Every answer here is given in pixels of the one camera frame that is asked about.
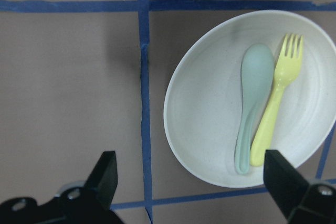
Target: utensil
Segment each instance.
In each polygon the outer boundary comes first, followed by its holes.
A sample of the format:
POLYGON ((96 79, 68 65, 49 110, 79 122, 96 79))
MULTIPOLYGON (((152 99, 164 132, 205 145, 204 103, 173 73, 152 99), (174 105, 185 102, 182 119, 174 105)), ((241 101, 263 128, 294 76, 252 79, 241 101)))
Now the utensil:
POLYGON ((286 34, 274 72, 273 88, 251 147, 250 163, 261 166, 270 147, 285 88, 299 75, 302 63, 303 36, 286 34))
POLYGON ((243 112, 235 150, 235 167, 239 174, 249 170, 252 126, 269 95, 273 74, 271 50, 261 43, 250 46, 241 63, 243 112))

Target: plastic spoon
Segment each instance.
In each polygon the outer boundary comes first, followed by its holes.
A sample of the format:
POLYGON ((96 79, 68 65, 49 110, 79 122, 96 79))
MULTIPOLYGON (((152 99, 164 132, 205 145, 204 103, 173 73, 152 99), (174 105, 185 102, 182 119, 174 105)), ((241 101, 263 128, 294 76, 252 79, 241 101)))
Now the plastic spoon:
POLYGON ((249 170, 252 127, 257 112, 269 95, 274 74, 274 58, 264 44, 254 44, 241 63, 243 112, 235 150, 235 167, 239 174, 249 170))

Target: plastic fork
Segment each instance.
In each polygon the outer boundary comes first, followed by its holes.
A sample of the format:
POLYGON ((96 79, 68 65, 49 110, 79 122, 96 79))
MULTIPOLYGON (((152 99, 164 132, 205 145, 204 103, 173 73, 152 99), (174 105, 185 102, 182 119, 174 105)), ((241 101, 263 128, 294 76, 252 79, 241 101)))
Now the plastic fork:
POLYGON ((271 145, 283 92, 299 75, 302 51, 303 36, 286 34, 274 71, 271 95, 252 143, 250 164, 253 166, 264 163, 265 151, 271 145))

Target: screw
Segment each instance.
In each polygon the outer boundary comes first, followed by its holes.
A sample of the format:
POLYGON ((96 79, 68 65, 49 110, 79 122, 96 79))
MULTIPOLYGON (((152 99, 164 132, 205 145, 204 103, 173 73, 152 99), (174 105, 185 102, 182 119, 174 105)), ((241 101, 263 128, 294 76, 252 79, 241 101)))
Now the screw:
POLYGON ((71 192, 69 192, 68 199, 70 200, 77 199, 79 196, 80 196, 80 190, 76 188, 72 190, 71 192))
POLYGON ((14 212, 17 212, 21 209, 24 209, 27 205, 27 202, 25 199, 21 199, 19 202, 15 203, 13 206, 12 206, 12 211, 14 212))
POLYGON ((331 196, 333 195, 333 191, 328 186, 319 186, 317 188, 320 194, 325 196, 331 196))

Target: white bowl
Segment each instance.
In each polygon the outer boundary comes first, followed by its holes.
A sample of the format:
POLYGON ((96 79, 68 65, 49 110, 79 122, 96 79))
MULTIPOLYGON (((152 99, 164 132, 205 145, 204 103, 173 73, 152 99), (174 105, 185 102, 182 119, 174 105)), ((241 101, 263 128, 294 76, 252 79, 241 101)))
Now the white bowl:
POLYGON ((243 14, 200 38, 178 64, 167 89, 167 140, 196 177, 223 187, 263 183, 263 167, 250 167, 247 175, 234 168, 242 110, 240 64, 245 50, 257 42, 268 45, 276 61, 286 33, 304 35, 303 60, 299 77, 283 95, 271 148, 298 167, 328 136, 336 119, 336 48, 330 37, 294 13, 243 14))

